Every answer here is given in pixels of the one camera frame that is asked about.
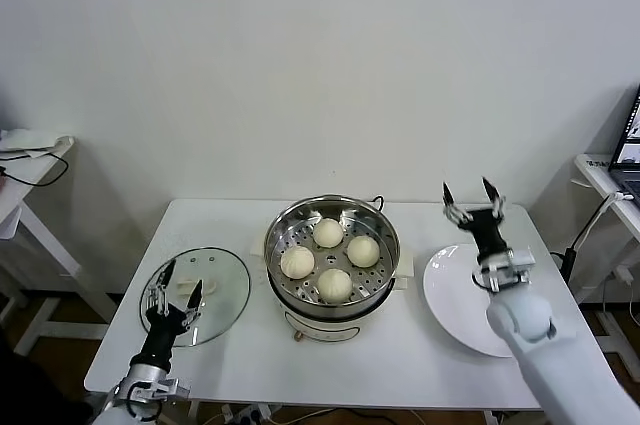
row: white plate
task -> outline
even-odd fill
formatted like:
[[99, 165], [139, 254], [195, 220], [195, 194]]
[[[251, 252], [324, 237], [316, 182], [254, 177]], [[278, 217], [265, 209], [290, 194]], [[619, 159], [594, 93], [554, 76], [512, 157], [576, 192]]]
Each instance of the white plate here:
[[471, 280], [477, 255], [478, 249], [469, 244], [440, 250], [424, 271], [424, 294], [440, 325], [454, 338], [486, 355], [511, 357], [511, 350], [487, 321], [489, 293]]

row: laptop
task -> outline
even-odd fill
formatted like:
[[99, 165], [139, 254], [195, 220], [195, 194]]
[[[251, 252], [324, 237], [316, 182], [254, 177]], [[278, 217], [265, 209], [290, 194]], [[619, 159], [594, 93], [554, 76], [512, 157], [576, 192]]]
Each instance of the laptop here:
[[609, 173], [613, 180], [620, 185], [620, 190], [633, 195], [635, 202], [640, 205], [640, 88], [631, 107], [629, 119], [625, 125], [616, 151], [611, 157]]

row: perforated steamer tray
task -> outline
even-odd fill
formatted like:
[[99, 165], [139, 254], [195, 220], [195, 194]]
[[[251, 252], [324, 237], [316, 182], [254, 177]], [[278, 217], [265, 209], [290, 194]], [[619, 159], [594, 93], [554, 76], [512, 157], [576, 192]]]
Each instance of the perforated steamer tray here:
[[[313, 228], [323, 218], [338, 221], [345, 230], [344, 239], [334, 248], [322, 248], [313, 240]], [[361, 235], [371, 237], [380, 247], [378, 262], [369, 268], [358, 268], [347, 257], [349, 243]], [[296, 245], [307, 247], [315, 259], [311, 274], [300, 280], [288, 278], [280, 269], [281, 256]], [[272, 285], [283, 298], [295, 299], [298, 307], [313, 307], [305, 307], [307, 311], [344, 308], [344, 313], [350, 314], [384, 295], [398, 265], [399, 251], [396, 232], [379, 210], [360, 200], [325, 195], [297, 202], [274, 220], [265, 237], [264, 258]], [[339, 305], [325, 303], [316, 286], [318, 277], [329, 268], [346, 272], [353, 282], [351, 296]]]

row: floor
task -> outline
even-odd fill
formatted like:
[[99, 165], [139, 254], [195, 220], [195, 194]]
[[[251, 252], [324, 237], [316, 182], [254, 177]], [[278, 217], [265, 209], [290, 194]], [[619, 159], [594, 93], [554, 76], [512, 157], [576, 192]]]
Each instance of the floor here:
[[[15, 345], [27, 328], [31, 317], [35, 315], [44, 299], [33, 298], [24, 310], [17, 311], [5, 327], [8, 340]], [[632, 346], [640, 354], [640, 328], [629, 318], [626, 311], [614, 311], [616, 320], [627, 335]], [[584, 312], [585, 318], [595, 335], [602, 335], [604, 331], [598, 323], [594, 312]], [[63, 298], [54, 313], [53, 320], [73, 321], [85, 323], [102, 323], [98, 317], [80, 298]], [[69, 398], [82, 400], [85, 397], [83, 387], [84, 376], [89, 369], [93, 356], [98, 351], [100, 342], [89, 340], [61, 340], [54, 338], [41, 338], [31, 350], [29, 358], [42, 366], [51, 377], [57, 387]], [[640, 384], [631, 380], [620, 358], [615, 354], [606, 356], [616, 377], [640, 404]], [[220, 413], [221, 404], [203, 404], [198, 414], [200, 425], [222, 425], [222, 417], [210, 420]], [[318, 409], [301, 407], [285, 407], [273, 416], [273, 419], [281, 424], [291, 420], [297, 420], [307, 413]], [[421, 425], [418, 418], [409, 410], [359, 410], [367, 415], [384, 415], [398, 425]], [[480, 412], [456, 412], [456, 411], [422, 411], [417, 412], [426, 425], [483, 425], [484, 419]], [[380, 419], [365, 419], [356, 417], [348, 411], [339, 410], [326, 416], [309, 418], [304, 425], [337, 425], [352, 424], [362, 425], [369, 423], [384, 423]]]

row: steamed bun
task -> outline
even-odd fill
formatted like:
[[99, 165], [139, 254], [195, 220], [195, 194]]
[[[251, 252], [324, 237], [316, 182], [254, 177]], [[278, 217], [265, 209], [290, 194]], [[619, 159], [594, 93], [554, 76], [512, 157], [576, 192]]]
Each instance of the steamed bun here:
[[322, 275], [318, 277], [316, 286], [320, 298], [325, 302], [342, 303], [351, 295], [353, 283], [346, 272], [337, 268], [330, 268], [322, 272]]
[[315, 260], [306, 247], [295, 246], [287, 249], [280, 257], [280, 269], [287, 277], [299, 280], [311, 273]]
[[332, 218], [323, 218], [313, 227], [313, 240], [324, 248], [333, 248], [344, 237], [342, 225]]
[[356, 237], [347, 247], [347, 257], [356, 267], [372, 267], [378, 261], [380, 246], [371, 237]]

